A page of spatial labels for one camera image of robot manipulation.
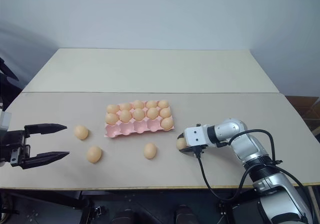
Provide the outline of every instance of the brown egg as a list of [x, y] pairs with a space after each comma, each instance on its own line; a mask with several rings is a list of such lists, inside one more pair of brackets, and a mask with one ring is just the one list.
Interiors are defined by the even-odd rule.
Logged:
[[161, 121], [161, 127], [165, 130], [169, 130], [170, 128], [172, 128], [174, 125], [174, 121], [172, 120], [172, 118], [164, 118]]
[[145, 112], [140, 108], [137, 108], [133, 112], [133, 118], [136, 119], [137, 121], [141, 121], [143, 118], [145, 118], [145, 116], [146, 116]]
[[143, 150], [143, 155], [147, 159], [152, 159], [157, 153], [157, 147], [153, 143], [147, 143]]
[[150, 108], [147, 113], [146, 116], [150, 119], [156, 119], [157, 116], [159, 116], [159, 111], [156, 108]]
[[106, 108], [107, 108], [106, 111], [108, 113], [116, 113], [119, 111], [119, 106], [115, 104], [110, 104]]
[[132, 109], [132, 105], [130, 103], [122, 103], [119, 104], [120, 110], [131, 110]]
[[154, 100], [150, 100], [145, 105], [147, 108], [155, 108], [157, 106], [157, 102]]
[[74, 135], [80, 140], [86, 139], [88, 134], [89, 134], [89, 131], [85, 126], [77, 125], [74, 128]]
[[119, 116], [115, 113], [108, 113], [105, 116], [105, 122], [110, 124], [110, 125], [114, 125], [116, 124], [116, 122], [119, 120]]
[[158, 103], [159, 108], [168, 108], [169, 107], [169, 102], [166, 100], [161, 100]]
[[130, 121], [130, 119], [132, 118], [132, 114], [131, 112], [129, 112], [128, 110], [123, 110], [120, 113], [120, 120], [123, 121], [124, 123], [127, 123]]
[[163, 118], [167, 118], [171, 116], [171, 111], [169, 108], [163, 108], [162, 110], [160, 110], [160, 116]]
[[141, 109], [143, 109], [143, 108], [145, 107], [145, 104], [144, 104], [142, 101], [140, 101], [140, 100], [136, 100], [136, 101], [134, 101], [134, 102], [132, 103], [132, 106], [133, 106], [134, 109], [136, 109], [136, 108], [141, 108]]
[[185, 138], [178, 138], [178, 140], [176, 141], [176, 148], [178, 148], [178, 150], [181, 150], [186, 147], [187, 147], [186, 139]]
[[90, 147], [86, 153], [86, 159], [91, 163], [96, 163], [102, 156], [100, 147]]

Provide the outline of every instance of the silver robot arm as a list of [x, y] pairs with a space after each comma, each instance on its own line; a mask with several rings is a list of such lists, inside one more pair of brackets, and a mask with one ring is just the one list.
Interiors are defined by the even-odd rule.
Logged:
[[[247, 127], [242, 121], [229, 118], [215, 126], [186, 128], [183, 135], [189, 147], [223, 147], [234, 135], [245, 130]], [[272, 160], [257, 138], [243, 134], [235, 138], [230, 146], [244, 168], [261, 164], [253, 168], [249, 175], [254, 190], [260, 194], [260, 211], [265, 219], [272, 224], [313, 223], [308, 207], [288, 178], [276, 169], [263, 166], [272, 163]]]

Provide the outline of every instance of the table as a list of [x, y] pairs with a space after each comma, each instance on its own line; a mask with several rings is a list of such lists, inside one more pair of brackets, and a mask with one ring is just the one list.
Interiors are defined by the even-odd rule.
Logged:
[[61, 48], [24, 92], [279, 91], [249, 50]]
[[[167, 99], [175, 129], [146, 132], [114, 139], [104, 137], [106, 106], [133, 100]], [[22, 170], [10, 164], [0, 168], [0, 188], [46, 190], [112, 190], [205, 188], [196, 158], [176, 149], [176, 138], [196, 123], [218, 124], [225, 118], [243, 120], [248, 128], [269, 131], [275, 142], [280, 167], [306, 185], [320, 183], [320, 145], [307, 126], [279, 93], [22, 93], [8, 108], [10, 130], [26, 124], [59, 123], [68, 129], [47, 135], [32, 135], [31, 156], [50, 151], [70, 151], [65, 158], [46, 166]], [[83, 124], [89, 137], [80, 141], [73, 128]], [[255, 134], [271, 153], [264, 134]], [[147, 142], [158, 147], [153, 160], [143, 157]], [[102, 159], [91, 164], [86, 152], [91, 146], [103, 149]], [[215, 188], [239, 185], [244, 168], [229, 147], [206, 149], [202, 157], [209, 183]]]

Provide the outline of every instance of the pink egg carton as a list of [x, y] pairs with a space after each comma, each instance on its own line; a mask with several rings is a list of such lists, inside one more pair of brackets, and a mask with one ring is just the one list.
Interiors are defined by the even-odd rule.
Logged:
[[145, 117], [141, 120], [141, 121], [137, 121], [136, 119], [133, 118], [133, 112], [134, 109], [132, 108], [130, 110], [131, 114], [132, 114], [132, 118], [130, 119], [129, 122], [124, 123], [121, 120], [118, 120], [115, 125], [110, 125], [105, 123], [104, 124], [104, 129], [105, 129], [105, 133], [104, 136], [105, 137], [109, 137], [109, 138], [115, 138], [118, 135], [129, 135], [131, 133], [143, 133], [145, 131], [151, 131], [151, 132], [155, 132], [158, 130], [164, 130], [163, 127], [161, 127], [161, 121], [164, 119], [161, 116], [157, 116], [155, 119], [150, 119], [147, 117], [147, 111], [148, 108], [146, 108], [146, 103], [147, 101], [142, 101], [144, 103], [144, 108], [142, 109], [145, 113]]

